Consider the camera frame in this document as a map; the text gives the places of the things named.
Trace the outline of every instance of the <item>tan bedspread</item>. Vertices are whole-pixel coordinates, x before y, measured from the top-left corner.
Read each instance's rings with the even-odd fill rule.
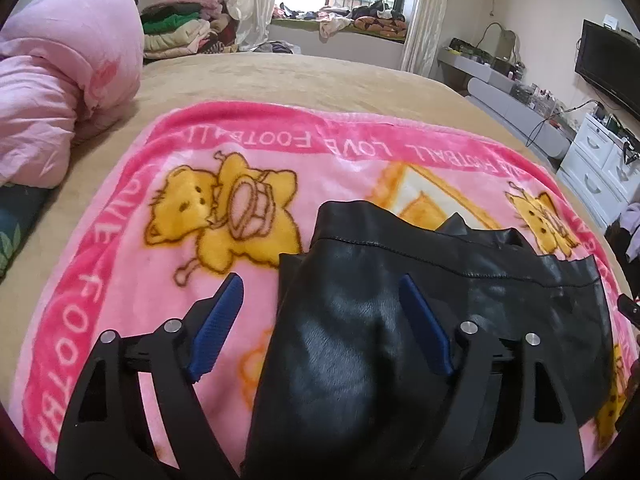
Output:
[[[538,162],[506,129],[454,91],[435,81],[348,61],[283,54],[219,54],[156,62],[144,69],[129,118],[78,148],[55,200],[0,285],[0,400],[8,402],[20,346],[33,309],[85,208],[140,131],[172,108],[204,100],[246,100],[318,110],[372,112],[453,126],[509,146]],[[564,187],[575,211],[596,227]],[[623,292],[628,285],[609,255]]]

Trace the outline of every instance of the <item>metal bolt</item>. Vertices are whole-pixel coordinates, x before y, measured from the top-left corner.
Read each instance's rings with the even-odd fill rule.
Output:
[[[538,346],[540,344],[540,336],[538,334],[534,334],[533,332],[528,333],[524,339],[526,339],[527,343],[531,346]]]
[[[463,321],[460,324],[460,330],[465,334],[473,335],[478,331],[478,325],[476,325],[473,321]]]
[[[169,333],[178,332],[182,328],[182,322],[179,319],[170,319],[164,324],[164,331]]]
[[[114,339],[116,339],[116,333],[113,330],[105,330],[100,334],[100,341],[105,344],[110,343]]]

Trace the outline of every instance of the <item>patterned cushion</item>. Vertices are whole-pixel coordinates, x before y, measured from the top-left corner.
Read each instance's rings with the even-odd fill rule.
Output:
[[[27,239],[50,189],[0,187],[0,280]]]

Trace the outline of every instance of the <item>tv screen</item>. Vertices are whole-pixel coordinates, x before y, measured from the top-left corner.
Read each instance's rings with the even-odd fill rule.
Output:
[[[575,71],[640,120],[640,46],[636,41],[585,21]]]

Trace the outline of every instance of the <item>stitched seam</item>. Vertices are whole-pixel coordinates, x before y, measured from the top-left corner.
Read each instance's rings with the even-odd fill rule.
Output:
[[[377,247],[379,249],[384,249],[385,251],[389,251],[391,253],[395,253],[395,254],[399,254],[400,256],[405,256],[407,258],[411,258],[412,260],[417,260],[419,262],[423,262],[425,264],[430,264],[434,267],[439,267],[440,269],[444,269],[447,270],[449,272],[452,272],[453,274],[456,274],[458,276],[462,276],[463,278],[477,278],[477,279],[492,279],[492,280],[516,280],[518,282],[529,282],[529,283],[535,283],[539,286],[545,287],[545,288],[558,288],[558,287],[571,287],[571,288],[585,288],[587,286],[592,286],[595,283],[598,282],[599,278],[594,279],[592,282],[589,283],[585,283],[584,285],[565,285],[565,284],[559,284],[559,285],[548,285],[545,283],[540,283],[538,280],[534,280],[532,278],[516,278],[514,276],[507,276],[504,274],[469,274],[466,272],[460,272],[459,270],[455,270],[455,269],[450,269],[449,267],[446,267],[442,264],[437,264],[432,262],[431,260],[426,260],[424,258],[419,258],[418,256],[413,256],[412,254],[407,254],[407,253],[403,253],[402,251],[398,251],[396,249],[392,249],[390,247],[386,247],[382,244],[379,244],[377,242],[355,242],[354,240],[346,240],[344,238],[340,238],[340,237],[329,237],[329,236],[322,236],[319,238],[316,238],[316,241],[318,240],[334,240],[336,242],[343,242],[345,244],[351,244],[351,245],[357,245],[357,246],[365,246],[365,247]]]

